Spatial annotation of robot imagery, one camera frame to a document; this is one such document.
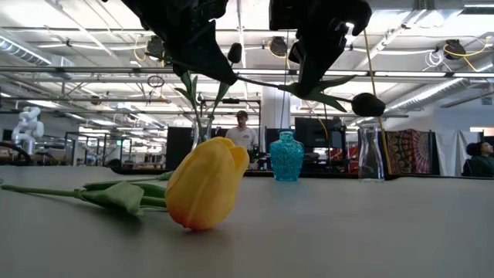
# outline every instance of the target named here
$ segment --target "blue glass vase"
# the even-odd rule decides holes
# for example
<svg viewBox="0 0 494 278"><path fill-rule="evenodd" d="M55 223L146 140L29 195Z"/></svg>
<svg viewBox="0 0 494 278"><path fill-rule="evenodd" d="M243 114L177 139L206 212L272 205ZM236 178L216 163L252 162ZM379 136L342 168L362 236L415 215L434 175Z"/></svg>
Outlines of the blue glass vase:
<svg viewBox="0 0 494 278"><path fill-rule="evenodd" d="M277 181L297 181L303 162L303 144L293 140L293 131L280 131L269 145L271 165Z"/></svg>

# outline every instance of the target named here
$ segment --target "table surface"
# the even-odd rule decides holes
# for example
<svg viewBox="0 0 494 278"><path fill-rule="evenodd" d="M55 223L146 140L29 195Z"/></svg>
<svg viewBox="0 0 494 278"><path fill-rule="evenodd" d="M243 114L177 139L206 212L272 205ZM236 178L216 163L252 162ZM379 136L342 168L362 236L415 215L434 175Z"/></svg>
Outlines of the table surface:
<svg viewBox="0 0 494 278"><path fill-rule="evenodd" d="M0 177L67 189L138 178L97 167L0 167ZM0 276L493 277L493 219L492 181L461 179L244 178L232 214L201 233L166 212L136 219L0 191Z"/></svg>

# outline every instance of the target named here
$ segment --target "clear glass vase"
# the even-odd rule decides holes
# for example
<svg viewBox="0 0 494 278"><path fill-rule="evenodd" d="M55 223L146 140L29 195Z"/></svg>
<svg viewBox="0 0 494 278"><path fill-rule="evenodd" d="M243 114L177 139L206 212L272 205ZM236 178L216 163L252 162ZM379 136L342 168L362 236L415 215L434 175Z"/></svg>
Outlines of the clear glass vase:
<svg viewBox="0 0 494 278"><path fill-rule="evenodd" d="M358 178L363 181L384 180L383 159L377 141L378 132L377 123L359 126Z"/></svg>
<svg viewBox="0 0 494 278"><path fill-rule="evenodd" d="M199 123L201 123L202 131L199 130ZM192 124L192 137L194 138L192 150L194 150L200 143L211 139L211 124L212 120L208 117L200 117L194 120Z"/></svg>
<svg viewBox="0 0 494 278"><path fill-rule="evenodd" d="M303 163L303 144L293 140L293 131L280 131L269 145L271 165L277 181L297 181Z"/></svg>

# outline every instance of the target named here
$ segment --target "patterned fabric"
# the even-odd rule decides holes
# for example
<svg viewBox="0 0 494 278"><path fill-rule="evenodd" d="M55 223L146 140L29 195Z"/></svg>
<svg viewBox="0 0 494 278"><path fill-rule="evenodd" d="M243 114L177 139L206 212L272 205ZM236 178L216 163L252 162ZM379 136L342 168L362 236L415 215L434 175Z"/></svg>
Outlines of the patterned fabric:
<svg viewBox="0 0 494 278"><path fill-rule="evenodd" d="M430 173L428 132L388 131L386 137L393 174Z"/></svg>

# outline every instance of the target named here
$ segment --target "white t-shirt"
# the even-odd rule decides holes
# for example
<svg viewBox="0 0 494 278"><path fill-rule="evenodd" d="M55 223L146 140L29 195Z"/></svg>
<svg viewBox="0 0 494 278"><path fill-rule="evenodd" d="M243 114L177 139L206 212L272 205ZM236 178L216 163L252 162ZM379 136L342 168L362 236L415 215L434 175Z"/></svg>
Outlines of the white t-shirt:
<svg viewBox="0 0 494 278"><path fill-rule="evenodd" d="M232 140L235 146L242 146L247 150L252 150L252 147L257 145L257 134L248 127L243 131L239 130L238 127L233 127L226 132L225 137Z"/></svg>

